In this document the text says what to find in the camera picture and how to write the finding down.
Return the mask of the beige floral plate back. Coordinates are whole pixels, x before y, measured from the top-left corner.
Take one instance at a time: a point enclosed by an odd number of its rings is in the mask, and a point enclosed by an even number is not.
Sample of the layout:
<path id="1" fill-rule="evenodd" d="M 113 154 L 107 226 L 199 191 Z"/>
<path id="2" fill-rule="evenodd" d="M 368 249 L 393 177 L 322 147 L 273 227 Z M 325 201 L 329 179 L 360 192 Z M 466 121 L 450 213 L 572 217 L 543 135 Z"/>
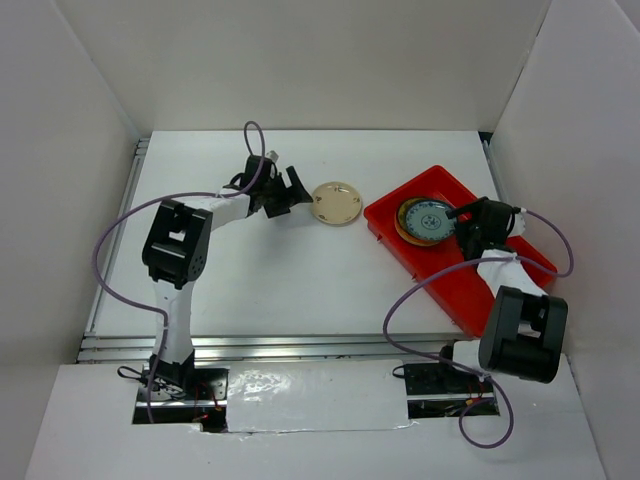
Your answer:
<path id="1" fill-rule="evenodd" d="M 331 181 L 319 185 L 313 191 L 312 199 L 312 215 L 330 226 L 350 224 L 363 210 L 361 194 L 344 182 Z"/>

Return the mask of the blue patterned plate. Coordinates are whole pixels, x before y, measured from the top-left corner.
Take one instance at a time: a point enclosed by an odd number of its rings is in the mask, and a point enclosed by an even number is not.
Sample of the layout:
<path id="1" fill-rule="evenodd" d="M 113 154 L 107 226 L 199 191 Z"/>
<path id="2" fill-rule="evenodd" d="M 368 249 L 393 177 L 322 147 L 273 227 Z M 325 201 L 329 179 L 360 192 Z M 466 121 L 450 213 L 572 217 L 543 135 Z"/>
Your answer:
<path id="1" fill-rule="evenodd" d="M 416 198 L 408 201 L 403 219 L 406 231 L 414 238 L 426 242 L 440 242 L 450 237 L 456 220 L 448 213 L 452 207 L 441 200 Z"/>

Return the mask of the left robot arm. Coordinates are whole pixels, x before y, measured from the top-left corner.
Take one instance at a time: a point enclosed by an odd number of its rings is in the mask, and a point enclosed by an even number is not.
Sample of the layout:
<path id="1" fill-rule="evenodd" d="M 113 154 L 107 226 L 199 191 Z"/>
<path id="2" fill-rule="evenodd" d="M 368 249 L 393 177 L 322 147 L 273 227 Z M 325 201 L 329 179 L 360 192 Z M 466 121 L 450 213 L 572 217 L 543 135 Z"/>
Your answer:
<path id="1" fill-rule="evenodd" d="M 191 203 L 160 203 L 142 251 L 153 282 L 158 325 L 149 359 L 156 382 L 176 399 L 196 390 L 191 306 L 196 281 L 205 270 L 211 233 L 264 211 L 269 218 L 312 201 L 294 167 L 280 172 L 275 160 L 251 155 L 245 169 L 212 196 Z"/>

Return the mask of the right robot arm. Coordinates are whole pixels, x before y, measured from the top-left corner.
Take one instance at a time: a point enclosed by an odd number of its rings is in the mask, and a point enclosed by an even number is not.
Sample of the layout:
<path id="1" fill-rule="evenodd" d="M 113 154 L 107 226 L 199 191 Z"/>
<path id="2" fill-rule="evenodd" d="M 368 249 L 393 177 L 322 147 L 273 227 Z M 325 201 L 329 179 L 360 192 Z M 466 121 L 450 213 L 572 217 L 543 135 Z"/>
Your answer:
<path id="1" fill-rule="evenodd" d="M 566 277 L 573 271 L 574 257 L 567 247 L 569 266 L 560 274 L 509 247 L 507 239 L 524 225 L 526 215 L 547 224 L 563 243 L 568 242 L 541 215 L 486 197 L 446 211 L 465 261 L 476 268 L 494 297 L 479 344 L 480 367 L 548 384 L 559 368 L 568 304 L 547 294 L 524 267 L 530 265 L 557 278 Z"/>

